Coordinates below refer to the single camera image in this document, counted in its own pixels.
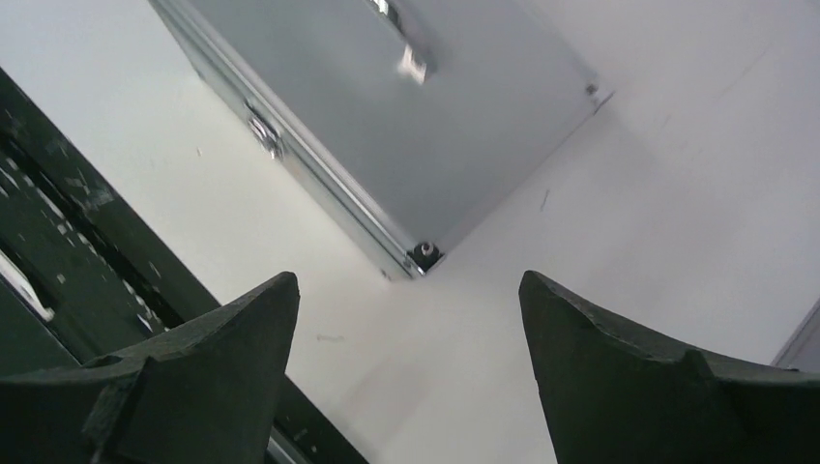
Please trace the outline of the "grey metal medicine box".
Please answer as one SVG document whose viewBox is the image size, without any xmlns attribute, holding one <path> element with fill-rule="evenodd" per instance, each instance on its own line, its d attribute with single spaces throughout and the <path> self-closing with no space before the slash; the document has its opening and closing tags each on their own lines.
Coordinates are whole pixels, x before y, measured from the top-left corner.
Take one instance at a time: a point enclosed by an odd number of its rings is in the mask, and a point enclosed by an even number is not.
<svg viewBox="0 0 820 464">
<path fill-rule="evenodd" d="M 611 98 L 521 1 L 156 1 L 200 78 L 390 278 L 435 268 Z"/>
</svg>

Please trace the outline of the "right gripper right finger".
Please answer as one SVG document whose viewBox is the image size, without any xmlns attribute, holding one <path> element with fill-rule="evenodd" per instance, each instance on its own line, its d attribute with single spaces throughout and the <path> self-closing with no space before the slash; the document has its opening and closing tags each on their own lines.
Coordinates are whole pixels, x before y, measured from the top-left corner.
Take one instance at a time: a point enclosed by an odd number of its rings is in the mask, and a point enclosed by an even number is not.
<svg viewBox="0 0 820 464">
<path fill-rule="evenodd" d="M 819 377 L 685 343 L 536 271 L 523 330 L 560 463 L 815 463 Z"/>
</svg>

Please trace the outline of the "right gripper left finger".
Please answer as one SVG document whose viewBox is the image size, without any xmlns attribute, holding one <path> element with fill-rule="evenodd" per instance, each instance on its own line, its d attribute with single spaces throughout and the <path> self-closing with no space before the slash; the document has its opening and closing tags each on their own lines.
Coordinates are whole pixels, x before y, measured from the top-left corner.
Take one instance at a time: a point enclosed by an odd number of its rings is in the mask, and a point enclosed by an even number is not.
<svg viewBox="0 0 820 464">
<path fill-rule="evenodd" d="M 300 304 L 280 273 L 81 366 L 1 381 L 5 463 L 261 463 Z"/>
</svg>

